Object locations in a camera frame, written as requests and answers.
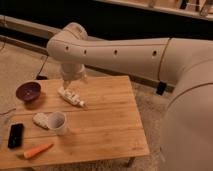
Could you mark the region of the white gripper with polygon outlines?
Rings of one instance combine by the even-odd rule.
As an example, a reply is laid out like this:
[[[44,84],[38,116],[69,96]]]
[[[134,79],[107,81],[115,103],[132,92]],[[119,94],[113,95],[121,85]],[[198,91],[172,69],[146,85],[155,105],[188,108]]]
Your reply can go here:
[[[63,78],[63,88],[67,89],[72,81],[86,79],[85,66],[78,63],[62,63],[61,75]]]

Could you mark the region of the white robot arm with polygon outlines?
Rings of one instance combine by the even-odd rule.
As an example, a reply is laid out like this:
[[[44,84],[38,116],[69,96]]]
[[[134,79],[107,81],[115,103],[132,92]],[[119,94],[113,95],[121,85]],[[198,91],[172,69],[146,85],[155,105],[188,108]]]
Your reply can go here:
[[[89,40],[70,23],[47,43],[64,80],[86,65],[166,83],[174,88],[161,126],[159,171],[213,171],[213,41],[154,38]]]

